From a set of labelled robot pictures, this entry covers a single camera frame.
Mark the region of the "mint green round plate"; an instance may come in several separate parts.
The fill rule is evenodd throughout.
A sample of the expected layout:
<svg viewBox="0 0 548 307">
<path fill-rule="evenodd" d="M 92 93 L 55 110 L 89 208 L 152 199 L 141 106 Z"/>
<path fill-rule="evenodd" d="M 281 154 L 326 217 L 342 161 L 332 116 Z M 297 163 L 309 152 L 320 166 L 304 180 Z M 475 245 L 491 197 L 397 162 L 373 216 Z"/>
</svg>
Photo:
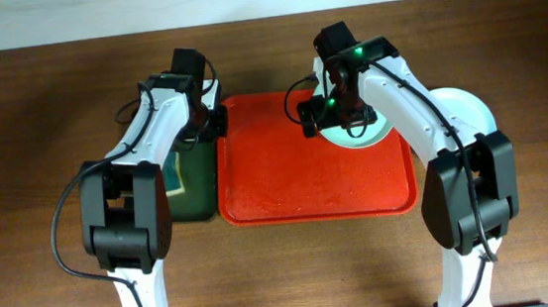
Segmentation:
<svg viewBox="0 0 548 307">
<path fill-rule="evenodd" d="M 326 98 L 336 98 L 341 105 L 340 96 L 334 93 L 334 86 L 328 84 L 327 91 L 324 91 L 323 85 L 319 84 L 313 91 L 313 96 L 322 95 Z M 346 108 L 344 109 L 341 105 L 341 110 L 343 113 L 349 113 L 363 109 L 366 106 L 361 106 L 360 108 Z M 362 133 L 361 129 L 353 128 L 352 133 L 346 132 L 343 129 L 325 129 L 323 133 L 318 132 L 319 135 L 324 137 L 327 141 L 339 146 L 342 148 L 349 149 L 360 149 L 368 148 L 372 145 L 378 144 L 381 140 L 386 138 L 386 136 L 391 132 L 393 125 L 386 119 L 386 117 L 376 111 L 378 115 L 378 120 L 369 125 L 368 129 Z"/>
</svg>

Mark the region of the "green yellow sponge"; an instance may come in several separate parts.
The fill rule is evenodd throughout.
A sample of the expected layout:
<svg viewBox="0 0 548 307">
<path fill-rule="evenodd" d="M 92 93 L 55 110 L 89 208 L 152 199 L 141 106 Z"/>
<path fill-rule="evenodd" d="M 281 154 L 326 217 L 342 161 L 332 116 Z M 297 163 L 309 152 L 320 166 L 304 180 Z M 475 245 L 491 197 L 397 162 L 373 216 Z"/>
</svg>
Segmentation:
<svg viewBox="0 0 548 307">
<path fill-rule="evenodd" d="M 179 153 L 169 152 L 162 167 L 167 197 L 184 193 L 185 187 L 180 171 Z"/>
</svg>

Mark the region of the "light blue round plate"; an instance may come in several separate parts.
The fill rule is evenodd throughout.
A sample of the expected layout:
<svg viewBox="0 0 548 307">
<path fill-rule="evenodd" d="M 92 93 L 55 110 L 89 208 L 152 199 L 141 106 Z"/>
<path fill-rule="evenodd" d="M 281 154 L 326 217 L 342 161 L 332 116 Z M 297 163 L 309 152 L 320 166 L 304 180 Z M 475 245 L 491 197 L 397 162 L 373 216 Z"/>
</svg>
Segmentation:
<svg viewBox="0 0 548 307">
<path fill-rule="evenodd" d="M 430 93 L 458 119 L 474 127 L 479 133 L 488 135 L 482 113 L 484 106 L 487 105 L 481 99 L 465 90 L 452 87 L 436 88 Z"/>
</svg>

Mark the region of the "white round plate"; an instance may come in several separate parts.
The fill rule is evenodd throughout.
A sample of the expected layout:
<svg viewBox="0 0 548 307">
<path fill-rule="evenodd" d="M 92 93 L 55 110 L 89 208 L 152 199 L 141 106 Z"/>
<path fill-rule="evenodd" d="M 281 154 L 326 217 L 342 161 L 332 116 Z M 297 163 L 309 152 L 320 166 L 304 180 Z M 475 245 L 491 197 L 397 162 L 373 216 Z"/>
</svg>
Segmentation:
<svg viewBox="0 0 548 307">
<path fill-rule="evenodd" d="M 496 120 L 494 119 L 492 111 L 487 106 L 484 106 L 482 113 L 487 125 L 486 133 L 491 134 L 497 131 Z"/>
</svg>

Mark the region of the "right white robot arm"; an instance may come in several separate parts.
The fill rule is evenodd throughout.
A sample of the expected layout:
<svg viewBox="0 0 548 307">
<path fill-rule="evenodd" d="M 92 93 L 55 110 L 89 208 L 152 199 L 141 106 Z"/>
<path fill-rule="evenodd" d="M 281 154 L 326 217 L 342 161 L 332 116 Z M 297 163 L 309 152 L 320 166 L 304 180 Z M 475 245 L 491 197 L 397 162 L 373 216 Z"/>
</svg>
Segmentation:
<svg viewBox="0 0 548 307">
<path fill-rule="evenodd" d="M 426 169 L 421 214 L 443 260 L 435 306 L 494 307 L 496 252 L 519 209 L 510 139 L 451 112 L 384 37 L 313 47 L 322 92 L 311 106 L 300 107 L 305 136 L 347 128 L 369 107 L 385 117 Z"/>
</svg>

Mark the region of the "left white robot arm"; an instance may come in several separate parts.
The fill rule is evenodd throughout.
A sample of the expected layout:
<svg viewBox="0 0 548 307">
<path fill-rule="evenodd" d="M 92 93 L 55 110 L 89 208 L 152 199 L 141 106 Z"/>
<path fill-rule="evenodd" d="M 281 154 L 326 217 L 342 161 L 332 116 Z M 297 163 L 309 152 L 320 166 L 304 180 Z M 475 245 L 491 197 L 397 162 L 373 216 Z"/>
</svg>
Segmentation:
<svg viewBox="0 0 548 307">
<path fill-rule="evenodd" d="M 163 72 L 138 86 L 137 115 L 119 143 L 80 169 L 82 241 L 121 307 L 169 307 L 164 258 L 172 234 L 163 167 L 178 140 L 219 137 L 220 82 L 198 72 Z"/>
</svg>

